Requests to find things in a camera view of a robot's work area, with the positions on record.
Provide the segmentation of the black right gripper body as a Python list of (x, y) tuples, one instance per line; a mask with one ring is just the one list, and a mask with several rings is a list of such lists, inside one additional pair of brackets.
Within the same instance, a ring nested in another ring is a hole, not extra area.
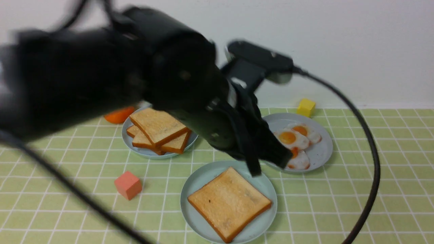
[(244, 156), (237, 145), (235, 126), (243, 125), (248, 130), (257, 154), (259, 128), (268, 127), (262, 119), (254, 93), (247, 93), (234, 82), (229, 84), (227, 101), (220, 99), (208, 107), (175, 109), (170, 111), (170, 115), (203, 137), (212, 147), (237, 160), (244, 160)]

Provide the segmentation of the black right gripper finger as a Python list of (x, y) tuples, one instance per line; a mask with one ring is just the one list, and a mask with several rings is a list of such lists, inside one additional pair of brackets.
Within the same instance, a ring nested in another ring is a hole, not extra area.
[(243, 125), (236, 125), (234, 131), (236, 133), (240, 154), (244, 156), (244, 160), (251, 176), (260, 176), (262, 171), (259, 158), (256, 153), (254, 141), (249, 135), (248, 130)]
[(293, 153), (278, 141), (267, 126), (262, 126), (258, 132), (258, 156), (259, 159), (284, 169), (292, 159)]

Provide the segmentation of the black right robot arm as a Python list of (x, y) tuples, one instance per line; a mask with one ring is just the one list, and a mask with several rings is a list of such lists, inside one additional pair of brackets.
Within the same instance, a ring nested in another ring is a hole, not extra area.
[(254, 94), (292, 60), (245, 40), (215, 45), (151, 8), (110, 12), (107, 27), (73, 32), (27, 29), (1, 46), (1, 130), (23, 141), (131, 106), (142, 100), (179, 120), (217, 150), (285, 168), (292, 153), (262, 119)]

